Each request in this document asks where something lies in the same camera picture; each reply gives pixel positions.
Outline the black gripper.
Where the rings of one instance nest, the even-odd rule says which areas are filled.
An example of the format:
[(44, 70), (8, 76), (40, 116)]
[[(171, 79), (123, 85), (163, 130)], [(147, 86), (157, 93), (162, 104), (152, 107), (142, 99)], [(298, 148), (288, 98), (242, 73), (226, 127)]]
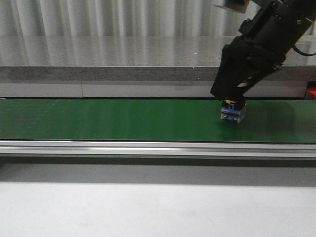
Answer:
[(235, 37), (222, 49), (210, 93), (218, 100), (241, 100), (250, 88), (277, 71), (285, 59), (285, 55), (277, 55), (247, 37)]

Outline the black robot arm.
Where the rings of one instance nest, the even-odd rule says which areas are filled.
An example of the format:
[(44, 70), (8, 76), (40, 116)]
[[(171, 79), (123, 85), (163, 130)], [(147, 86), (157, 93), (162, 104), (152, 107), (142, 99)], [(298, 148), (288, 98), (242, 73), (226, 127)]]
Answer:
[(211, 94), (239, 100), (264, 77), (279, 70), (286, 54), (316, 19), (314, 0), (260, 0), (253, 19), (243, 21), (240, 36), (222, 49)]

